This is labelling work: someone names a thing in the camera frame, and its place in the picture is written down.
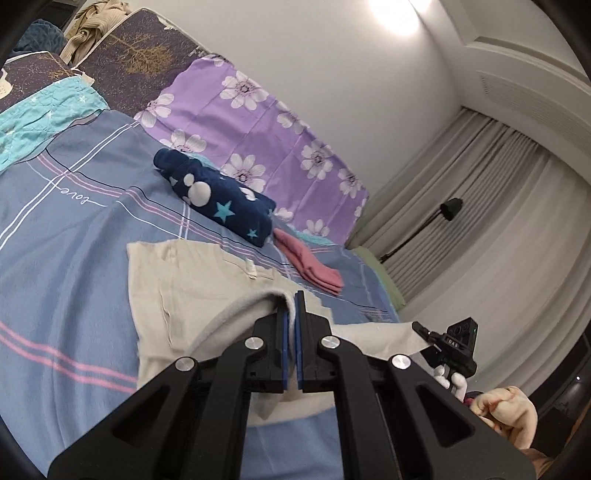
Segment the right white-gloved hand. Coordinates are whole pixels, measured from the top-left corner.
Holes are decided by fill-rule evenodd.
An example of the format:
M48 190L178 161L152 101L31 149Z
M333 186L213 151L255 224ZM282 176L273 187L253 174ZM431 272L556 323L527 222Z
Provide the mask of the right white-gloved hand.
M463 375L447 370L444 365L440 365L435 368L433 378L460 402L465 400L468 382Z

